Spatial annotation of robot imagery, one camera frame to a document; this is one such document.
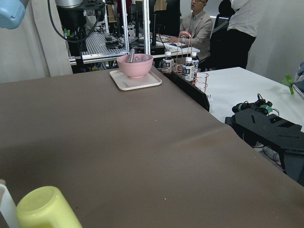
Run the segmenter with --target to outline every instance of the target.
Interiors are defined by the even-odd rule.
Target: bottle cap
[[[192,62],[192,58],[191,57],[186,57],[186,62]]]

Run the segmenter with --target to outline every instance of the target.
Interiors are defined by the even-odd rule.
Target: bottle
[[[193,81],[194,67],[192,64],[192,58],[186,57],[186,63],[182,66],[181,77],[187,81]]]
[[[173,70],[173,58],[170,51],[166,51],[166,57],[162,59],[162,73],[164,75],[171,74]]]
[[[194,78],[196,78],[196,74],[198,72],[198,68],[199,68],[199,57],[196,55],[196,51],[192,51],[192,64],[194,67]]]

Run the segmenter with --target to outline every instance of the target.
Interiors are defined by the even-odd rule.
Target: man
[[[210,56],[210,35],[213,27],[209,15],[204,12],[208,0],[192,0],[192,13],[184,18],[180,25],[180,31],[187,31],[192,36],[192,46],[199,49],[197,53],[201,64]],[[178,38],[170,37],[170,43],[178,42]],[[189,38],[182,38],[182,43],[189,44]]]
[[[257,37],[257,25],[263,16],[265,0],[231,0],[236,12],[231,16],[219,68],[246,69],[249,50]]]

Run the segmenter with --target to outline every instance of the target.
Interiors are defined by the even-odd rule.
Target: tray
[[[121,70],[110,71],[110,75],[117,84],[118,88],[124,91],[155,85],[158,86],[162,83],[162,80],[151,71],[140,78],[128,77],[123,72],[121,72]]]

